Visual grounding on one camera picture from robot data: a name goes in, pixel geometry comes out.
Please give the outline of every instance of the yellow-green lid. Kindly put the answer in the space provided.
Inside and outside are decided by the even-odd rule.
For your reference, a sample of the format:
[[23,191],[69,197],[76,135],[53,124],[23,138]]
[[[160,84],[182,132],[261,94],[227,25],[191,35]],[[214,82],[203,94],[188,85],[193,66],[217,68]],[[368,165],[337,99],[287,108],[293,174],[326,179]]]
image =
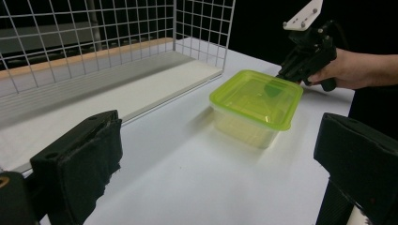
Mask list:
[[303,89],[296,83],[241,70],[210,94],[213,106],[276,130],[290,129]]

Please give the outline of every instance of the white bracket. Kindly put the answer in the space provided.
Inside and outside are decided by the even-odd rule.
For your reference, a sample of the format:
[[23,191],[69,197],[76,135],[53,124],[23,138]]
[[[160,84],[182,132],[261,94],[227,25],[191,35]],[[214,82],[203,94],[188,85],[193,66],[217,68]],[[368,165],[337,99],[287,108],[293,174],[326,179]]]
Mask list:
[[283,29],[305,31],[321,12],[323,0],[312,0],[290,21],[283,23]]

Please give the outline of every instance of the wooden strip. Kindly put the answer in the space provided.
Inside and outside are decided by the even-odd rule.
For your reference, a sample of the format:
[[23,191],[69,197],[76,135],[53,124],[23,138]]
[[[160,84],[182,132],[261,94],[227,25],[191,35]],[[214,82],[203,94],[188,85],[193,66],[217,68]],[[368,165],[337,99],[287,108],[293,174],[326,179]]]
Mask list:
[[[149,40],[149,41],[145,41],[145,42],[141,42],[141,43],[125,45],[125,46],[121,46],[120,48],[116,47],[116,48],[112,48],[112,49],[109,49],[109,50],[102,50],[102,51],[98,51],[97,53],[90,52],[90,53],[86,53],[86,54],[82,54],[82,55],[75,55],[75,56],[72,56],[72,57],[68,57],[67,59],[65,59],[65,58],[56,59],[56,60],[51,61],[51,67],[52,68],[56,68],[56,67],[62,67],[62,66],[67,65],[67,64],[80,63],[80,62],[82,62],[82,59],[83,60],[94,60],[97,57],[98,58],[109,57],[109,56],[118,55],[118,54],[121,54],[121,53],[128,53],[130,51],[137,51],[137,50],[140,50],[140,49],[143,49],[143,48],[148,48],[150,46],[161,45],[161,44],[169,43],[169,42],[172,42],[172,41],[173,41],[172,38],[164,37],[164,38]],[[9,70],[1,70],[0,71],[0,79],[9,78],[8,73],[10,73],[11,76],[18,76],[18,75],[31,73],[32,70],[33,71],[39,71],[39,70],[48,69],[48,68],[50,68],[49,62],[43,62],[43,63],[38,63],[38,64],[31,65],[30,67],[29,66],[24,66],[24,67],[12,68],[12,69],[9,69]]]

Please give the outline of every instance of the translucent plastic box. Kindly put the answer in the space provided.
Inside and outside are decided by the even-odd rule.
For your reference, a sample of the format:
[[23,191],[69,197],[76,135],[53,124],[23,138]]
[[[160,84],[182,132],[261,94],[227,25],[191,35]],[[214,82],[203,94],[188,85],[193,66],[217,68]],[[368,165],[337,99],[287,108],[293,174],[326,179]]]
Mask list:
[[290,123],[301,86],[253,70],[241,70],[210,94],[215,127],[257,148],[267,148]]

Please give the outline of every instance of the white wire grid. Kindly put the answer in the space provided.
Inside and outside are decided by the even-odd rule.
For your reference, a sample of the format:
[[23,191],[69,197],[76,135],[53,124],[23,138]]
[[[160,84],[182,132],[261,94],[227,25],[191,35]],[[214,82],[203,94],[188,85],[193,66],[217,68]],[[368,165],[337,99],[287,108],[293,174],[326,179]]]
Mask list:
[[2,0],[0,97],[174,51],[223,68],[235,0]]

